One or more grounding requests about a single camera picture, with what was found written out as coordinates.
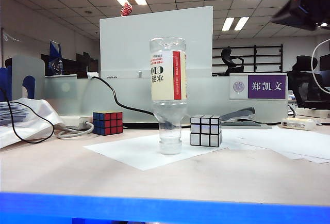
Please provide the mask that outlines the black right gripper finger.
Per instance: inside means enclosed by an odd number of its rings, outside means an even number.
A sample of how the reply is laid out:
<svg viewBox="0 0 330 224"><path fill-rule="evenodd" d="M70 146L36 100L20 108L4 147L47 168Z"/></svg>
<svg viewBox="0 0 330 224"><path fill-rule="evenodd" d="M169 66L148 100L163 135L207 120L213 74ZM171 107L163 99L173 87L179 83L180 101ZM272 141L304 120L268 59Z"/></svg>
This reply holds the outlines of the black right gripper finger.
<svg viewBox="0 0 330 224"><path fill-rule="evenodd" d="M289 0L284 7L272 16L271 22L304 30L316 30L315 7L303 0Z"/></svg>

